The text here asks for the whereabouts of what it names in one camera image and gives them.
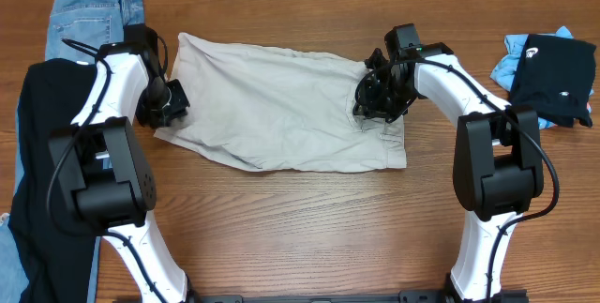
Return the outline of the beige khaki shorts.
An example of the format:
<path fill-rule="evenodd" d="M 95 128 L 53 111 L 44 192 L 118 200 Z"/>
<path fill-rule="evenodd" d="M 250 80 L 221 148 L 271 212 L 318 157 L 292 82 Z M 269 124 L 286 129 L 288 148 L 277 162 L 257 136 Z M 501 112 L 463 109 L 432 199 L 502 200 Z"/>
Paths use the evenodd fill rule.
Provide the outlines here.
<path fill-rule="evenodd" d="M 188 33 L 178 40 L 172 75 L 190 106 L 157 138 L 247 172 L 406 167 L 402 120 L 353 115 L 364 63 Z"/>

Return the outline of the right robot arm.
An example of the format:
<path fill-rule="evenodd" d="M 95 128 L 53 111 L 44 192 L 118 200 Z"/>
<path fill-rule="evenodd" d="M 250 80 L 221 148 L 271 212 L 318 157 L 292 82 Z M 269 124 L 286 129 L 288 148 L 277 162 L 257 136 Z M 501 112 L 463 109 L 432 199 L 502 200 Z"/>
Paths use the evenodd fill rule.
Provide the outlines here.
<path fill-rule="evenodd" d="M 425 45 L 413 24 L 394 27 L 366 59 L 354 115 L 391 124 L 431 100 L 456 133 L 452 184 L 465 222 L 457 260 L 437 290 L 404 290 L 401 302 L 526 302 L 500 276 L 511 235 L 544 187 L 537 115 L 495 97 L 442 42 Z"/>

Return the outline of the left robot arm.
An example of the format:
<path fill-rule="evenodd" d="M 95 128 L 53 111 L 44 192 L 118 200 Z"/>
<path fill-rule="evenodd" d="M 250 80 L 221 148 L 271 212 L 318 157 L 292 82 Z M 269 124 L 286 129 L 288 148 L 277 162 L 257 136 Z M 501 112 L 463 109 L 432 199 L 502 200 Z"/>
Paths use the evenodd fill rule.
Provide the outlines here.
<path fill-rule="evenodd" d="M 165 41 L 134 24 L 125 27 L 121 42 L 66 44 L 94 58 L 97 77 L 70 125 L 51 135 L 50 183 L 60 187 L 83 234 L 104 238 L 118 252 L 142 302 L 197 301 L 158 229 L 156 179 L 133 129 L 135 122 L 165 128 L 188 113 L 182 85 L 166 78 Z"/>

